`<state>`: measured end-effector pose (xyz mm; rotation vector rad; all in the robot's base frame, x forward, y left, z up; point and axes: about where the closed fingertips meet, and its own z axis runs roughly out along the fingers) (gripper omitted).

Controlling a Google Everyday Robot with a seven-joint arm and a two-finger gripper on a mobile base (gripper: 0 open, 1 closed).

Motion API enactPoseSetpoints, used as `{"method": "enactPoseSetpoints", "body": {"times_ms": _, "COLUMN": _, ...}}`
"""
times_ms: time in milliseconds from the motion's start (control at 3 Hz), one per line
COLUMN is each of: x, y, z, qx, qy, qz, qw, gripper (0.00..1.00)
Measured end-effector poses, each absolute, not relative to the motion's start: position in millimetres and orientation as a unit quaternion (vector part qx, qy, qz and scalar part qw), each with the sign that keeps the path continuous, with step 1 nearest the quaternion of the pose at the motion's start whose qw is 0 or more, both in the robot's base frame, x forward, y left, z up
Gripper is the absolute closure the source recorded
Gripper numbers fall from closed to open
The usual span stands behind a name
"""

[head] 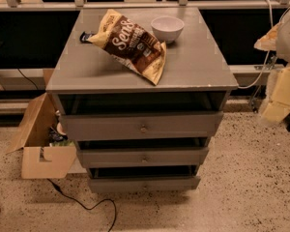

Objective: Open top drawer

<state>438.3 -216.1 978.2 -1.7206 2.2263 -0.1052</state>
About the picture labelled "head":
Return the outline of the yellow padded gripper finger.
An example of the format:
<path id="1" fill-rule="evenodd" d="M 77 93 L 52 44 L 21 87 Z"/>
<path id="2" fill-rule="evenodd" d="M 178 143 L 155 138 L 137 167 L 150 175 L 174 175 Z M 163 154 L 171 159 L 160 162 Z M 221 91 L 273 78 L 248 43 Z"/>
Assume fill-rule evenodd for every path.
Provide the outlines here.
<path id="1" fill-rule="evenodd" d="M 260 107 L 260 118 L 271 124 L 278 124 L 290 113 L 290 64 L 281 70 L 271 70 L 266 98 Z"/>
<path id="2" fill-rule="evenodd" d="M 273 26 L 263 37 L 258 39 L 254 47 L 262 51 L 276 51 L 276 40 L 280 23 Z"/>

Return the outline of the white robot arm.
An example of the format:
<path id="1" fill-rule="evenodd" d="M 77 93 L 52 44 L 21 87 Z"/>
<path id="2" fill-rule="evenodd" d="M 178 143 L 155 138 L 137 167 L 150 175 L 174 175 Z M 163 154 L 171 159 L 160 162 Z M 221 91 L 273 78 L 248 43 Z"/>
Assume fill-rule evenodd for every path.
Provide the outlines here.
<path id="1" fill-rule="evenodd" d="M 259 110 L 261 121 L 278 124 L 290 114 L 290 7 L 279 22 L 256 41 L 254 47 L 258 50 L 274 51 L 278 59 L 287 62 L 285 68 L 271 71 L 266 99 Z"/>

